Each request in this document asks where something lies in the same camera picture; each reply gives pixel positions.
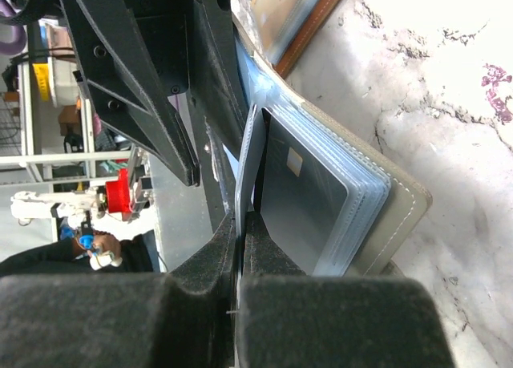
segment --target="screw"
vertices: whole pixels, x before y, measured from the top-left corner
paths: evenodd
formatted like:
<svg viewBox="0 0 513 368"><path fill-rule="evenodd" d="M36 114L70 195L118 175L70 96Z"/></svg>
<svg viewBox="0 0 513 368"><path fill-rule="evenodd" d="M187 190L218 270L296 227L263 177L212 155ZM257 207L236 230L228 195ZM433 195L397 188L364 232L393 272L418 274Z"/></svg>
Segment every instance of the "screw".
<svg viewBox="0 0 513 368"><path fill-rule="evenodd" d="M102 45L98 45L93 49L93 54L96 58L105 58L107 57L107 50Z"/></svg>
<svg viewBox="0 0 513 368"><path fill-rule="evenodd" d="M111 100L107 103L107 107L108 107L110 110L112 110L112 111L114 111L114 110L118 110L120 106L121 106L121 105L119 105L119 102L118 102L118 101L116 101L115 99L111 99Z"/></svg>

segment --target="black shirt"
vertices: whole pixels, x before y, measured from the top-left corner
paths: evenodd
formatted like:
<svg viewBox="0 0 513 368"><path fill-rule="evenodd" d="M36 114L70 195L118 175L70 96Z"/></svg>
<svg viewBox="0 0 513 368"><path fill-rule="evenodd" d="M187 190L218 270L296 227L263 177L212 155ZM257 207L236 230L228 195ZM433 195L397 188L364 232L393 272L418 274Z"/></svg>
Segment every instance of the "black shirt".
<svg viewBox="0 0 513 368"><path fill-rule="evenodd" d="M13 255L0 263L0 277L13 274L95 272L89 264L89 257L73 257L72 241L67 238ZM123 258L121 265L107 266L98 272L152 272L150 257L140 235L132 241L120 241L120 244Z"/></svg>

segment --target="yellow object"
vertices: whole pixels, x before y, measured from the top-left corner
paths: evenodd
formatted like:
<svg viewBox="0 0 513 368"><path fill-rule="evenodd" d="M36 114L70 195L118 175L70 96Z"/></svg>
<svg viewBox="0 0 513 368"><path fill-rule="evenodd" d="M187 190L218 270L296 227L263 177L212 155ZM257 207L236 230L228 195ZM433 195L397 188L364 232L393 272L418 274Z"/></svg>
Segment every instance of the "yellow object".
<svg viewBox="0 0 513 368"><path fill-rule="evenodd" d="M48 74L48 63L32 63L35 78L38 81L39 94L43 101L50 100L50 80Z"/></svg>

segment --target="wallet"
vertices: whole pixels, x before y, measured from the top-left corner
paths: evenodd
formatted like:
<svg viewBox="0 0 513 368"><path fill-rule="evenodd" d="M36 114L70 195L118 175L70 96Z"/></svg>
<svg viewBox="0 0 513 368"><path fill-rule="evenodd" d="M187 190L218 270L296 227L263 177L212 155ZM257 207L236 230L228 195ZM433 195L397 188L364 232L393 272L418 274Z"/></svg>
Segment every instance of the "wallet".
<svg viewBox="0 0 513 368"><path fill-rule="evenodd" d="M429 208L429 192L295 93L234 23L250 108L236 183L238 236L253 206L307 274L379 274Z"/></svg>
<svg viewBox="0 0 513 368"><path fill-rule="evenodd" d="M264 53L286 77L340 0L249 0Z"/></svg>

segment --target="white marble countertop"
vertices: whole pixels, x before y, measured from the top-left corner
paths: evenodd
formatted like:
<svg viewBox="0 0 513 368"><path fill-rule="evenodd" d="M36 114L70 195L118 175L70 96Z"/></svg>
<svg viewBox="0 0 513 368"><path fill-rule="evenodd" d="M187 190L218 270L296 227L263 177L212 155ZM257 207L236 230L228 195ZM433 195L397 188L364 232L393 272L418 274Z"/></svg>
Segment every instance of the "white marble countertop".
<svg viewBox="0 0 513 368"><path fill-rule="evenodd" d="M434 204L394 256L460 367L513 366L511 0L342 0L289 83Z"/></svg>

